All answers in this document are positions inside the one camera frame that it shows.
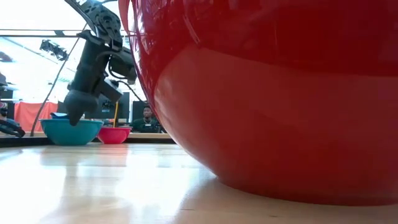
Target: wire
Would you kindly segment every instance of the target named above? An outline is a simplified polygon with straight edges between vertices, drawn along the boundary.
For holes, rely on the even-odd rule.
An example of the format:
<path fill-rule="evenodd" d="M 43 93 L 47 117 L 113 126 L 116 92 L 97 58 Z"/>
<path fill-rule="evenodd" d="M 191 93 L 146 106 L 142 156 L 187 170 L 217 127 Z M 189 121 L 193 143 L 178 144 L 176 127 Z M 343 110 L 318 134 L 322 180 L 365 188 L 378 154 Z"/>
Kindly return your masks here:
<path fill-rule="evenodd" d="M 105 3 L 108 3 L 108 2 L 112 2 L 112 1 L 117 1 L 117 0 L 105 0 L 105 1 L 101 2 L 101 4 L 105 4 Z"/>
<path fill-rule="evenodd" d="M 82 28 L 81 31 L 84 31 L 84 29 L 86 29 L 86 26 L 87 26 L 87 24 Z M 77 42 L 78 42 L 79 40 L 80 40 L 80 37 L 77 38 L 76 42 L 73 44 L 73 47 L 72 47 L 72 49 L 70 50 L 70 52 L 69 52 L 69 54 L 68 54 L 68 57 L 65 59 L 65 61 L 63 61 L 62 65 L 61 65 L 61 67 L 60 67 L 60 70 L 58 71 L 57 76 L 55 77 L 55 80 L 54 80 L 54 82 L 52 83 L 52 86 L 51 86 L 51 89 L 50 89 L 49 93 L 47 94 L 47 96 L 45 97 L 45 99 L 44 99 L 42 105 L 40 106 L 39 112 L 37 112 L 37 114 L 36 114 L 36 118 L 35 118 L 35 121 L 33 122 L 32 130 L 30 130 L 30 136 L 31 136 L 31 137 L 34 136 L 36 124 L 37 124 L 37 121 L 39 120 L 40 114 L 42 113 L 42 110 L 43 110 L 43 108 L 44 108 L 44 105 L 45 105 L 45 103 L 47 102 L 47 100 L 49 99 L 49 97 L 50 97 L 50 95 L 51 95 L 51 92 L 52 92 L 52 90 L 54 89 L 56 82 L 58 81 L 58 78 L 59 78 L 59 76 L 60 76 L 60 74 L 61 74 L 61 71 L 62 71 L 63 67 L 64 67 L 65 64 L 67 63 L 70 54 L 73 52 L 73 49 L 75 49 L 75 47 L 76 47 L 76 45 L 77 45 Z"/>
<path fill-rule="evenodd" d="M 124 82 L 124 81 L 122 81 L 122 80 L 117 80 L 117 82 L 125 84 L 127 87 L 129 87 L 129 89 L 132 91 L 132 94 L 134 94 L 134 96 L 136 96 L 137 99 L 138 99 L 139 101 L 145 103 L 144 100 L 142 100 L 141 98 L 139 98 L 139 96 L 137 95 L 137 93 L 130 87 L 129 84 L 127 84 L 126 82 Z"/>
<path fill-rule="evenodd" d="M 117 57 L 117 58 L 119 58 L 120 60 L 123 61 L 123 58 L 122 58 L 120 55 L 115 54 L 115 52 L 112 52 L 112 51 L 105 51 L 105 52 L 100 53 L 100 54 L 95 58 L 95 60 L 98 61 L 98 59 L 100 59 L 101 57 L 104 57 L 104 56 L 110 56 L 110 58 L 111 58 L 111 57 Z M 111 70 L 111 64 L 110 64 L 110 63 L 108 64 L 108 72 L 109 72 L 109 74 L 110 74 L 112 77 L 118 79 L 118 80 L 116 80 L 117 82 L 125 84 L 125 85 L 132 91 L 132 93 L 134 94 L 134 96 L 137 97 L 137 99 L 138 99 L 139 101 L 145 102 L 145 101 L 143 101 L 141 98 L 139 98 L 139 96 L 138 96 L 138 95 L 136 94 L 136 92 L 130 87 L 129 84 L 127 84 L 127 83 L 124 82 L 124 81 L 121 81 L 121 79 L 124 79 L 124 77 L 117 76 L 117 75 L 115 75 L 115 74 L 112 72 L 112 70 Z"/>

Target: red bowl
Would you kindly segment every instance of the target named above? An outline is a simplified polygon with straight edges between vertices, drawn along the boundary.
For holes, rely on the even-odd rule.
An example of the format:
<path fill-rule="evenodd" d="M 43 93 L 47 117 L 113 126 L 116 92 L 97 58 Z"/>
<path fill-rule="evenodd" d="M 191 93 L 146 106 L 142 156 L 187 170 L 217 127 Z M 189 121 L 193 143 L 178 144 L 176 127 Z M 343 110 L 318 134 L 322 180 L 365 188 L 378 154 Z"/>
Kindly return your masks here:
<path fill-rule="evenodd" d="M 102 127 L 98 139 L 104 144 L 121 144 L 130 134 L 131 128 Z"/>
<path fill-rule="evenodd" d="M 223 183 L 310 203 L 398 202 L 397 1 L 128 3 L 152 109 Z"/>

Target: black robotic arm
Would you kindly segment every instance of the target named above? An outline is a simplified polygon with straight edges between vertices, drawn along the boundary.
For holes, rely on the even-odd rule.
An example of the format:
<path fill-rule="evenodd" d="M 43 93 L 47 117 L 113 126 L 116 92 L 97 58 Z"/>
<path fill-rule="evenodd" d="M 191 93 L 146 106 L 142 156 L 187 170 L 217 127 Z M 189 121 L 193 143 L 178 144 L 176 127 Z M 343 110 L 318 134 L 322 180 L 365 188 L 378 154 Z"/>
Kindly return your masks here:
<path fill-rule="evenodd" d="M 122 96 L 118 83 L 107 78 L 107 65 L 111 74 L 116 72 L 129 82 L 136 80 L 137 73 L 130 50 L 123 47 L 119 17 L 95 0 L 65 1 L 84 18 L 95 33 L 92 35 L 90 30 L 84 30 L 78 34 L 86 43 L 75 77 L 68 86 L 69 93 L 64 100 L 70 124 L 76 125 L 84 112 L 94 112 L 98 107 L 100 94 L 113 103 Z"/>

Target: teal bowl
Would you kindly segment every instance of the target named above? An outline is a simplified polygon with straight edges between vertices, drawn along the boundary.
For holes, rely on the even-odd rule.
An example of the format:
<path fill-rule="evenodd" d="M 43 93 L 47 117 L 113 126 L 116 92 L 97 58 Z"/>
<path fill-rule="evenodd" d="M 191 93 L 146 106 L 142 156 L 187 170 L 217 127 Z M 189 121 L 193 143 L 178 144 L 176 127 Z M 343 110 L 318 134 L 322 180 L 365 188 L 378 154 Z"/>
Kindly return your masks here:
<path fill-rule="evenodd" d="M 69 119 L 41 119 L 44 134 L 56 145 L 84 146 L 94 140 L 103 125 L 102 121 L 81 120 L 76 126 Z"/>

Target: wooden table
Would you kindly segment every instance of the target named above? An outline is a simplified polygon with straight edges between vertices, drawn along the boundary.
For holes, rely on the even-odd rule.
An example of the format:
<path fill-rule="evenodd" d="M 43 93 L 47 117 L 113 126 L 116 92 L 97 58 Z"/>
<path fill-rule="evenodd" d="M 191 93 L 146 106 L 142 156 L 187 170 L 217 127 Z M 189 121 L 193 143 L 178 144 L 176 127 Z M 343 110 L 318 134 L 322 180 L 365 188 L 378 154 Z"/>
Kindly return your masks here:
<path fill-rule="evenodd" d="M 25 134 L 25 138 L 29 138 L 30 133 Z M 44 138 L 46 137 L 43 132 L 36 132 L 35 137 Z M 128 138 L 141 138 L 141 139 L 171 139 L 167 133 L 130 133 Z"/>
<path fill-rule="evenodd" d="M 310 205 L 231 189 L 174 144 L 0 149 L 0 180 L 0 223 L 398 223 L 396 205 Z"/>

